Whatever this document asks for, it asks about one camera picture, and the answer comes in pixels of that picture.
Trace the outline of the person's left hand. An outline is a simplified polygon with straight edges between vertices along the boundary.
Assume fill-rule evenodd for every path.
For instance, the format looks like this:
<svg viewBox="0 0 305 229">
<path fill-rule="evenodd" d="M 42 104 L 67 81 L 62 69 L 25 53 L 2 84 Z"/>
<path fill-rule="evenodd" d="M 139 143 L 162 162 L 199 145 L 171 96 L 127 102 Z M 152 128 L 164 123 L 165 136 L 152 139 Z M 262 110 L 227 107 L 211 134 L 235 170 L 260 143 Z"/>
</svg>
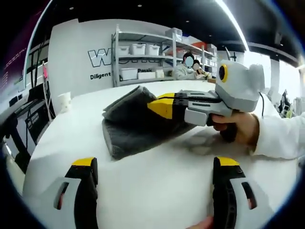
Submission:
<svg viewBox="0 0 305 229">
<path fill-rule="evenodd" d="M 203 221 L 188 227 L 187 229 L 213 229 L 214 228 L 214 217 L 208 216 Z"/>
</svg>

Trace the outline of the person's right hand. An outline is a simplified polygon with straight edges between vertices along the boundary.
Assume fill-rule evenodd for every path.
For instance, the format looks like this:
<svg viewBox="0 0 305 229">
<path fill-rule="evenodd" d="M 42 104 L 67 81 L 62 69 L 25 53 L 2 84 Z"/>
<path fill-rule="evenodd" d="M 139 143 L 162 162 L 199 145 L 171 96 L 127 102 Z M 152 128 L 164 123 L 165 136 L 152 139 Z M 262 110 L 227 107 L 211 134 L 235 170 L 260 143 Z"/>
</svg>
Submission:
<svg viewBox="0 0 305 229">
<path fill-rule="evenodd" d="M 256 147 L 259 137 L 259 122 L 252 113 L 233 112 L 231 116 L 212 115 L 214 129 L 227 142 Z"/>
</svg>

